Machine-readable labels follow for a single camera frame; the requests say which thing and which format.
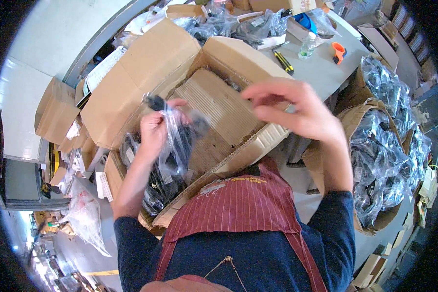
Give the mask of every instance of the workbench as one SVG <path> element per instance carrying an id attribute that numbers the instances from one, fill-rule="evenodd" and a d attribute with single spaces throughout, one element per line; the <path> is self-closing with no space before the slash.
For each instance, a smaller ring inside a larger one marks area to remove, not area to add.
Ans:
<path id="1" fill-rule="evenodd" d="M 290 44 L 278 49 L 294 68 L 295 72 L 292 77 L 310 84 L 323 101 L 333 94 L 357 69 L 362 56 L 369 53 L 363 44 L 340 23 L 337 23 L 337 31 L 340 36 L 335 35 L 331 40 L 316 47 L 312 56 L 307 60 L 299 59 L 298 52 L 302 42 L 288 32 L 286 41 L 290 41 Z M 347 55 L 340 65 L 333 62 L 330 50 L 331 42 L 338 42 L 347 50 Z M 279 64 L 271 49 L 260 51 Z"/>

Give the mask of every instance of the necklace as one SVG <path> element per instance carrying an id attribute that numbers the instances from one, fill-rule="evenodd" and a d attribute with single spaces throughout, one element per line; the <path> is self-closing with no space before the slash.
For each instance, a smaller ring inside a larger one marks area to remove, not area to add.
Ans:
<path id="1" fill-rule="evenodd" d="M 235 274 L 237 275 L 237 278 L 239 278 L 240 284 L 242 284 L 243 289 L 246 291 L 245 286 L 242 282 L 242 279 L 240 279 L 239 273 L 237 272 L 237 269 L 235 268 L 234 262 L 232 262 L 232 257 L 230 255 L 228 255 L 226 258 L 224 258 L 217 266 L 214 267 L 214 269 L 212 269 L 209 273 L 206 274 L 206 276 L 204 276 L 203 278 L 206 279 L 206 277 L 209 276 L 210 273 L 212 273 L 212 271 L 216 270 L 216 268 L 220 265 L 222 265 L 225 262 L 230 262 L 230 264 L 232 265 L 232 268 L 235 271 Z"/>

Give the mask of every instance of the left hand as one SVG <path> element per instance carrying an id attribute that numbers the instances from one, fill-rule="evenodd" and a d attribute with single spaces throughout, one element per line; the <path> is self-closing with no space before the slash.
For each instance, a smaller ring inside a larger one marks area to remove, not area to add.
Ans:
<path id="1" fill-rule="evenodd" d="M 188 104 L 186 100 L 174 99 L 167 102 L 171 108 L 183 107 Z M 167 127 L 164 116 L 159 112 L 142 117 L 140 122 L 141 146 L 137 154 L 152 159 L 158 158 L 167 139 Z"/>

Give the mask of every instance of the yellow floor marking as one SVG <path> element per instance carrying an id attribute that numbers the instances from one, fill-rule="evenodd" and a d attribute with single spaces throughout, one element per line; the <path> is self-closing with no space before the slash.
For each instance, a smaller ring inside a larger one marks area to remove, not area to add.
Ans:
<path id="1" fill-rule="evenodd" d="M 111 275 L 118 275 L 119 271 L 112 270 L 112 271 L 103 271 L 103 272 L 87 272 L 87 273 L 80 272 L 80 273 L 83 276 L 111 276 Z"/>

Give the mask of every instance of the warehouse floor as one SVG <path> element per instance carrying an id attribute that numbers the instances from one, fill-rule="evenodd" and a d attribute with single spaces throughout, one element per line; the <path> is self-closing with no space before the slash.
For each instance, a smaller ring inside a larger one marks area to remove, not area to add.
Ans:
<path id="1" fill-rule="evenodd" d="M 399 43 L 397 55 L 400 57 L 397 66 L 397 74 L 411 89 L 416 87 L 417 71 L 419 64 L 415 60 L 412 52 L 405 41 L 398 35 L 396 41 Z M 320 194 L 307 195 L 308 189 L 313 189 L 312 179 L 305 168 L 288 168 L 285 165 L 286 157 L 284 149 L 286 143 L 278 145 L 270 155 L 275 158 L 280 166 L 281 175 L 292 186 L 296 209 L 301 220 L 308 222 L 313 213 L 316 211 L 322 196 Z M 113 233 L 112 214 L 110 205 L 106 201 L 101 201 L 102 210 L 102 233 L 107 251 L 112 255 L 112 258 L 107 258 L 97 252 L 92 246 L 86 245 L 79 237 L 69 240 L 66 234 L 59 231 L 54 237 L 54 246 L 56 253 L 59 255 L 64 270 L 70 272 L 78 269 L 83 274 L 95 283 L 103 283 L 107 288 L 113 291 L 121 292 L 121 284 L 117 274 L 117 247 L 115 236 Z M 414 201 L 409 199 L 404 200 L 401 204 L 399 212 L 393 221 L 376 236 L 365 236 L 362 233 L 356 232 L 356 270 L 359 269 L 368 256 L 374 252 L 379 244 L 393 243 L 396 239 L 398 231 L 402 229 L 402 225 L 407 213 L 412 213 Z M 398 253 L 408 241 L 412 229 L 408 230 L 403 237 L 403 241 L 399 247 L 393 248 L 391 255 L 388 258 L 386 271 L 391 271 L 396 262 Z M 388 277 L 388 272 L 383 273 L 380 281 L 383 282 Z"/>

